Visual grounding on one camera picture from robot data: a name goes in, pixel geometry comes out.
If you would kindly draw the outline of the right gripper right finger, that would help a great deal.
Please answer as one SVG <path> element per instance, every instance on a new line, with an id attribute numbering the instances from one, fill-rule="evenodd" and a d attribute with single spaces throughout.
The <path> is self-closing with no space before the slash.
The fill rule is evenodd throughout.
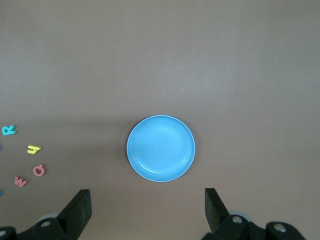
<path id="1" fill-rule="evenodd" d="M 249 222 L 238 214 L 230 214 L 215 188 L 205 189 L 205 216 L 211 232 L 203 240 L 248 240 Z"/>

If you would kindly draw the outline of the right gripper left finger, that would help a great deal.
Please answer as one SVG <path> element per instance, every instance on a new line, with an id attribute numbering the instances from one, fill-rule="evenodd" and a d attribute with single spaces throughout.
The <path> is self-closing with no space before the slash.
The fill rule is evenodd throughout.
<path id="1" fill-rule="evenodd" d="M 29 230 L 26 240 L 77 240 L 92 216 L 91 193 L 80 190 L 56 216 L 47 217 Z"/>

